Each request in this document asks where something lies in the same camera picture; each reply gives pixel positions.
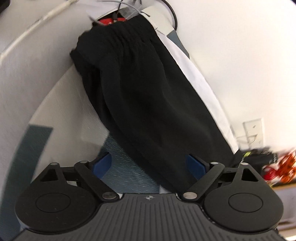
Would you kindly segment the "black hooded sweatshirt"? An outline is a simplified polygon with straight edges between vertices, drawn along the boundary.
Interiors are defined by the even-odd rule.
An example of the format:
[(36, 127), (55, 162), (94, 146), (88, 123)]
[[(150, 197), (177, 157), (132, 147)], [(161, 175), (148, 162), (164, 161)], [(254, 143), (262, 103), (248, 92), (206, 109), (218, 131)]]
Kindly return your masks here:
[(242, 154), (143, 16), (84, 32), (70, 56), (100, 120), (158, 184), (184, 192), (195, 183), (186, 157), (235, 167)]

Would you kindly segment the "black water bottle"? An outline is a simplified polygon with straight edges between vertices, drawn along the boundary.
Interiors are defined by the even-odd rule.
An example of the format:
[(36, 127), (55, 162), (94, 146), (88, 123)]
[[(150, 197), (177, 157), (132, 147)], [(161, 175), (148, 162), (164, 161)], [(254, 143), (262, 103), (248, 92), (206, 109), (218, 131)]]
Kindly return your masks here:
[(243, 153), (243, 162), (250, 165), (266, 166), (278, 161), (278, 155), (269, 149), (253, 149)]

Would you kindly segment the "red flower vase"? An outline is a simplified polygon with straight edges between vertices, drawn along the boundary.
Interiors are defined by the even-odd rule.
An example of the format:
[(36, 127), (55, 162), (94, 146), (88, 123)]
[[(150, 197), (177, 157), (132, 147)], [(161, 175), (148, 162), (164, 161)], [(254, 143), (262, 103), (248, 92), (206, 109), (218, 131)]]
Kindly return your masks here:
[(277, 166), (265, 166), (262, 169), (262, 177), (266, 182), (277, 183), (280, 181), (278, 176), (278, 167)]

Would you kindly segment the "geometric pattern tablecloth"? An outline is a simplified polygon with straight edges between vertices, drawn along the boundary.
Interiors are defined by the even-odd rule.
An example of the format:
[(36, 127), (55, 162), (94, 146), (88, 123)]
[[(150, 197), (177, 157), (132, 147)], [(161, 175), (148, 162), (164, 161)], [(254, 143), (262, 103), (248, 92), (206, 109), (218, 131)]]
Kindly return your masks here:
[[(1, 13), (1, 51), (39, 19), (64, 1), (12, 1)], [(1, 240), (20, 231), (14, 212), (16, 198), (50, 161), (93, 158), (108, 131), (98, 119), (70, 58), (79, 35), (91, 28), (89, 15), (112, 11), (116, 3), (73, 4), (30, 33), (1, 62)], [(205, 16), (168, 35), (210, 80), (206, 70), (222, 61), (222, 33)]]

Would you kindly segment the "white wall socket panel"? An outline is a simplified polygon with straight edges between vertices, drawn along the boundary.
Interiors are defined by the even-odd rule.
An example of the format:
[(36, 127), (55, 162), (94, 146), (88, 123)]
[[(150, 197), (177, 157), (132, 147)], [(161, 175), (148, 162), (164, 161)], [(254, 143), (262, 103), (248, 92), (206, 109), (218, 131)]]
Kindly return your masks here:
[(265, 144), (263, 119), (244, 121), (242, 123), (244, 135), (237, 138), (240, 149), (261, 149)]

